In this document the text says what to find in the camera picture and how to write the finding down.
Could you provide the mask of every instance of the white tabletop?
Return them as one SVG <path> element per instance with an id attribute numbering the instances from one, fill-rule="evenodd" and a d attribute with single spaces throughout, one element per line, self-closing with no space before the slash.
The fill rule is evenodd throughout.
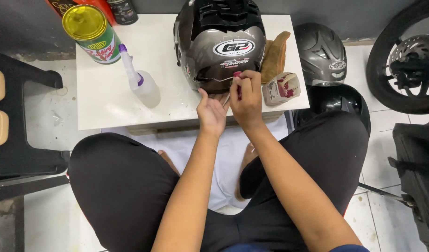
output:
<path id="1" fill-rule="evenodd" d="M 173 42 L 176 16 L 140 14 L 136 23 L 114 27 L 133 56 L 135 69 L 150 73 L 160 88 L 161 102 L 152 109 L 145 107 L 131 92 L 122 61 L 101 65 L 76 46 L 79 130 L 197 118 L 195 109 L 200 94 L 190 88 L 176 64 Z M 290 15 L 262 15 L 262 20 L 269 40 L 274 40 L 283 31 L 291 33 L 287 40 L 284 71 L 296 73 L 301 84 L 301 95 L 284 104 L 268 107 L 263 101 L 263 113 L 309 108 Z"/>

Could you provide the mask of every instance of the white cloth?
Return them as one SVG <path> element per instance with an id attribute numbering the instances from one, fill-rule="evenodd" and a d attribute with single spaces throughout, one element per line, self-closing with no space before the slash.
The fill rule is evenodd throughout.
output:
<path id="1" fill-rule="evenodd" d="M 278 140 L 288 135 L 285 115 L 277 121 L 266 123 L 268 129 Z M 183 173 L 194 146 L 198 130 L 159 133 L 155 135 L 130 135 L 125 127 L 106 128 L 102 132 L 114 132 L 128 136 L 156 151 L 162 149 L 167 152 L 180 174 Z M 208 208 L 217 210 L 226 205 L 243 209 L 250 200 L 238 201 L 234 197 L 236 182 L 238 180 L 240 165 L 245 148 L 250 141 L 240 127 L 225 129 L 219 140 L 214 174 L 211 183 L 211 194 Z"/>

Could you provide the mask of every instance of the tile floor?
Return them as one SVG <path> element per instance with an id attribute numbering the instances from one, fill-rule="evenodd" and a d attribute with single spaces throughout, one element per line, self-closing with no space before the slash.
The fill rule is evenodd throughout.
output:
<path id="1" fill-rule="evenodd" d="M 392 129 L 395 123 L 425 124 L 429 115 L 408 115 L 388 109 L 370 93 L 365 66 L 371 46 L 347 47 L 346 84 L 366 100 L 372 123 L 367 157 L 360 181 L 400 195 L 400 179 L 387 157 L 396 156 Z M 72 150 L 97 130 L 77 130 L 75 61 L 32 62 L 62 74 L 67 92 L 34 91 L 27 86 L 28 141 L 35 147 Z M 225 209 L 233 213 L 237 209 Z M 357 189 L 345 215 L 346 221 L 371 252 L 426 252 L 418 238 L 409 208 L 392 199 Z M 26 251 L 98 252 L 104 250 L 82 214 L 69 185 L 25 196 Z"/>

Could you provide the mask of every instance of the black helmet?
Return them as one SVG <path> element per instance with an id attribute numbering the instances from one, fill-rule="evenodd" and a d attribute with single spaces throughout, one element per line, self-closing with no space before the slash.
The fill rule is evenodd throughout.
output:
<path id="1" fill-rule="evenodd" d="M 335 86 L 347 75 L 347 55 L 341 39 L 330 28 L 306 23 L 294 28 L 306 84 Z"/>
<path id="2" fill-rule="evenodd" d="M 307 121 L 321 113 L 332 110 L 344 110 L 354 113 L 361 119 L 370 136 L 370 113 L 363 96 L 353 87 L 342 84 L 333 87 L 306 86 L 310 108 L 294 112 L 294 128 L 301 127 Z"/>
<path id="3" fill-rule="evenodd" d="M 260 71 L 266 33 L 252 0 L 187 0 L 174 24 L 177 65 L 192 89 L 230 89 L 234 72 Z"/>

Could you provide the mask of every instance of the foot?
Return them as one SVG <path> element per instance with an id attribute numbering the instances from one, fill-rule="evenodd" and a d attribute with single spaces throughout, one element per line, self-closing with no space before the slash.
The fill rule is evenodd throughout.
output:
<path id="1" fill-rule="evenodd" d="M 240 175 L 238 177 L 238 181 L 236 182 L 236 190 L 234 191 L 234 196 L 236 197 L 236 199 L 238 199 L 239 201 L 244 201 L 245 199 L 241 196 L 241 192 L 240 192 L 240 177 L 241 177 L 241 173 L 244 170 L 244 168 L 252 161 L 254 160 L 256 157 L 258 156 L 258 152 L 255 150 L 255 148 L 253 147 L 252 143 L 247 144 L 247 147 L 245 148 L 245 153 L 244 153 L 244 158 L 243 161 L 241 163 L 241 167 L 240 167 Z"/>
<path id="2" fill-rule="evenodd" d="M 169 158 L 168 154 L 164 150 L 159 150 L 158 154 L 169 164 L 169 166 L 171 166 L 171 169 L 180 177 L 180 173 L 178 172 L 177 168 L 175 168 L 175 165 L 172 162 L 171 158 Z"/>

